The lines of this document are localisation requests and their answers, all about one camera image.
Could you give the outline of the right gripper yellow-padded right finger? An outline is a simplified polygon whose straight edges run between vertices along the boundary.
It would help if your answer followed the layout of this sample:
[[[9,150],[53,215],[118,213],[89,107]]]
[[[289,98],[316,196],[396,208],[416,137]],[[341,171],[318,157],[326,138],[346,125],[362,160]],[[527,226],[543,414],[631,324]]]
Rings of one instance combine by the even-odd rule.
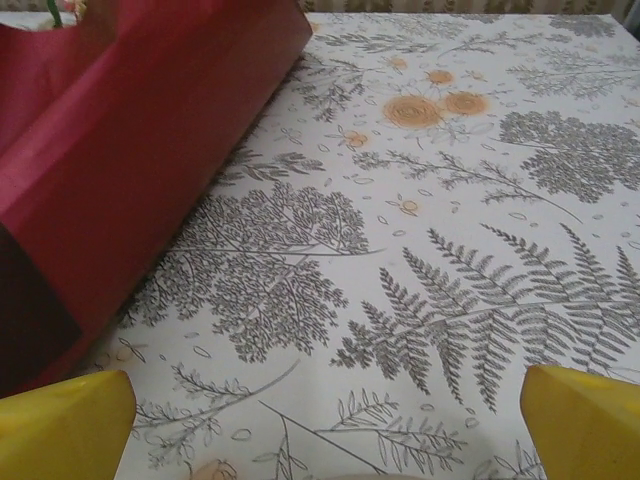
[[[559,366],[525,375],[521,413],[546,476],[639,477],[639,386]]]

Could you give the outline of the right gripper yellow-padded left finger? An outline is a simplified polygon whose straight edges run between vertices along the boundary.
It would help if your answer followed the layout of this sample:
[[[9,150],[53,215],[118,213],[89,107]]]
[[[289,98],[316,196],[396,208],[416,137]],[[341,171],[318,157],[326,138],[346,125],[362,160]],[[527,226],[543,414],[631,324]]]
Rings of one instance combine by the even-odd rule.
[[[126,372],[88,374],[1,400],[1,477],[113,479],[136,415]]]

